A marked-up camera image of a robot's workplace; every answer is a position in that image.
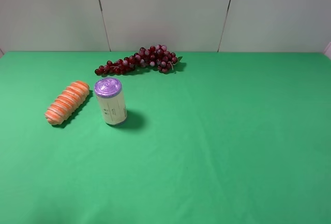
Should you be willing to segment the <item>orange striped bread roll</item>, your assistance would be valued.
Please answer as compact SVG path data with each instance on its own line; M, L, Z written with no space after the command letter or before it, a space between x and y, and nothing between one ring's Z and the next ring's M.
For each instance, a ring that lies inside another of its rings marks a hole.
M46 120L51 125L61 125L86 100L89 85L82 81L72 82L54 100L45 112Z

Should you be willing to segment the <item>purple garbage bag roll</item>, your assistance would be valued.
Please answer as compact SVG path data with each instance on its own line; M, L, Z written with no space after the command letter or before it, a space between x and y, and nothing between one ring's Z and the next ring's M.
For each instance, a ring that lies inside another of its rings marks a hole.
M99 102L104 121L118 125L127 118L122 84L116 78L103 78L95 83L94 93Z

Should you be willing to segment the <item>red grape bunch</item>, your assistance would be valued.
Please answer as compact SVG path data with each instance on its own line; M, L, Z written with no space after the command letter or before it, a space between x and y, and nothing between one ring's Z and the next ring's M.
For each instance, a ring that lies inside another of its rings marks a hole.
M135 54L114 62L108 60L105 65L96 68L94 73L97 76L124 75L139 69L151 69L167 74L175 71L182 59L182 56L169 51L166 45L158 44L149 48L141 47Z

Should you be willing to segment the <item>green tablecloth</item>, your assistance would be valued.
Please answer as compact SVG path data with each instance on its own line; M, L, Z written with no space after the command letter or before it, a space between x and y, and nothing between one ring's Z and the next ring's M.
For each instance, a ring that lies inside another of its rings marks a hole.
M181 53L170 74L120 76L127 120L91 94L47 107L126 52L1 58L1 223L330 223L330 60Z

